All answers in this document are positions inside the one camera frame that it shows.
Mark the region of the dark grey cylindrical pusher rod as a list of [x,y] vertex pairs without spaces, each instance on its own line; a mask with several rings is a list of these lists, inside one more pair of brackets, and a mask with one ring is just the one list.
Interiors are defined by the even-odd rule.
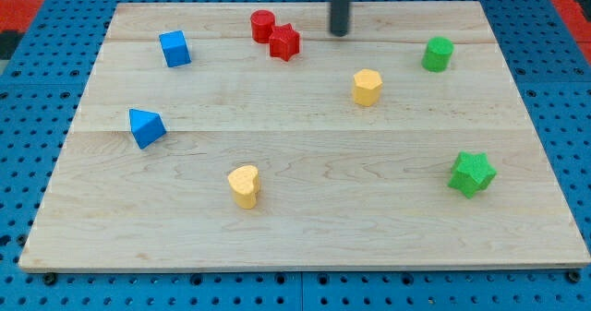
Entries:
[[335,37],[344,37],[349,32],[352,0],[330,0],[329,33]]

